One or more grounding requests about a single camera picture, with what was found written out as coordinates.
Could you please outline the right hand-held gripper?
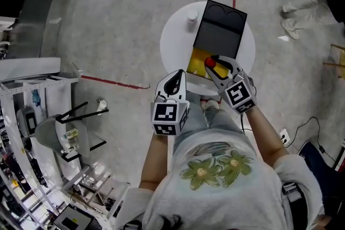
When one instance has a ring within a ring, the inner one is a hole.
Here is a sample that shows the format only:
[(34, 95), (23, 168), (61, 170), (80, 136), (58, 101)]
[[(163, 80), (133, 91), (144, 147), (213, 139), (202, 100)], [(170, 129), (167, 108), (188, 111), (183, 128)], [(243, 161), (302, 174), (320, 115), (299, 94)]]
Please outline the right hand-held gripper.
[[(212, 55), (211, 58), (218, 64), (205, 65), (205, 70), (218, 88), (221, 98), (237, 114), (243, 114), (256, 106), (253, 86), (238, 61), (223, 55)], [(234, 78), (230, 78), (229, 73), (235, 74)]]

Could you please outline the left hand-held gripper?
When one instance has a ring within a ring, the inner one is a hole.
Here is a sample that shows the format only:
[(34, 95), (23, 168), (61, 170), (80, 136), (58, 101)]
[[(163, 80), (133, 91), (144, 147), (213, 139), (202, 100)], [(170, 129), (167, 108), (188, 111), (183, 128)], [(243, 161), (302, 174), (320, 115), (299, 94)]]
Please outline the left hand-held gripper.
[(190, 102), (186, 99), (186, 73), (178, 69), (156, 87), (150, 104), (151, 126), (155, 135), (178, 136), (187, 121)]

